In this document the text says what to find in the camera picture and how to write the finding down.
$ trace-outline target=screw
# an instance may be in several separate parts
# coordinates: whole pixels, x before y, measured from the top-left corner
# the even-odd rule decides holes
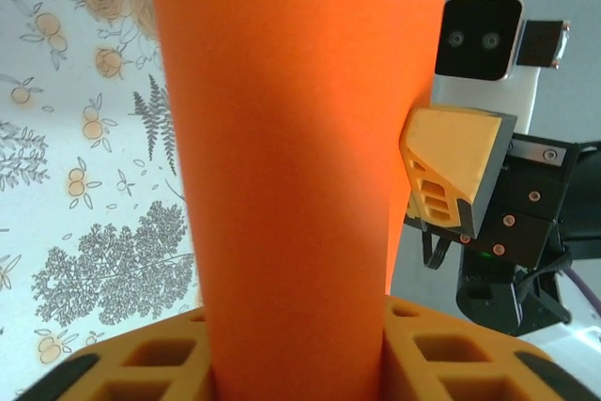
[[[543,158],[548,162],[553,162],[557,159],[557,151],[555,149],[547,149],[543,152]]]
[[[530,192],[530,194],[528,194],[528,198],[532,202],[538,202],[541,200],[541,194],[539,192]]]
[[[503,216],[503,224],[507,227],[512,227],[516,223],[516,217],[514,215]]]
[[[502,244],[495,244],[492,247],[492,252],[494,255],[503,255],[505,254],[505,247]]]

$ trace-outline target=orange foam tube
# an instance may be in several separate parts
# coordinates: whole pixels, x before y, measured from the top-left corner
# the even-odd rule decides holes
[[[154,1],[220,399],[377,399],[443,0]]]

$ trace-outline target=tree illustration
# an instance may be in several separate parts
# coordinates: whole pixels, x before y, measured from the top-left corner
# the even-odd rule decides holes
[[[0,193],[24,183],[41,184],[50,178],[47,163],[45,136],[34,131],[21,129],[10,122],[0,121]]]
[[[155,201],[135,231],[94,224],[79,239],[78,254],[53,247],[32,290],[42,300],[36,315],[65,328],[99,308],[99,320],[115,325],[134,315],[153,319],[181,301],[193,277],[193,253],[177,247],[186,234],[178,205]]]
[[[176,176],[176,132],[173,126],[169,95],[165,87],[159,88],[152,75],[148,74],[148,78],[150,79],[150,99],[146,101],[140,93],[134,92],[133,114],[142,117],[148,141],[148,159],[152,161],[154,149],[161,137],[169,167]]]

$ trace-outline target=fern print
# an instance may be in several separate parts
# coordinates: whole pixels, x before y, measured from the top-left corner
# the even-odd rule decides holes
[[[43,183],[50,178],[47,163],[45,137],[34,131],[0,121],[0,193],[23,183]]]
[[[138,92],[133,93],[133,114],[142,117],[148,143],[148,159],[152,161],[154,151],[161,138],[162,148],[174,176],[177,175],[176,131],[171,115],[169,94],[165,87],[148,74],[150,98],[145,100]]]

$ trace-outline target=black cable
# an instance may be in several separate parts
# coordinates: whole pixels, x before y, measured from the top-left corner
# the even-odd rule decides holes
[[[570,253],[563,253],[559,258],[552,261],[543,268],[529,272],[521,281],[519,281],[516,284],[517,301],[521,304],[524,300],[526,300],[526,297],[530,292],[530,288],[532,287],[534,280],[541,274],[545,274],[547,272],[558,272],[567,270],[571,266],[572,256],[570,255]]]
[[[432,234],[422,232],[422,252],[424,255],[424,265],[431,270],[437,270],[444,262],[444,257],[449,251],[451,241],[449,239],[439,238],[436,242],[436,248],[432,250]]]

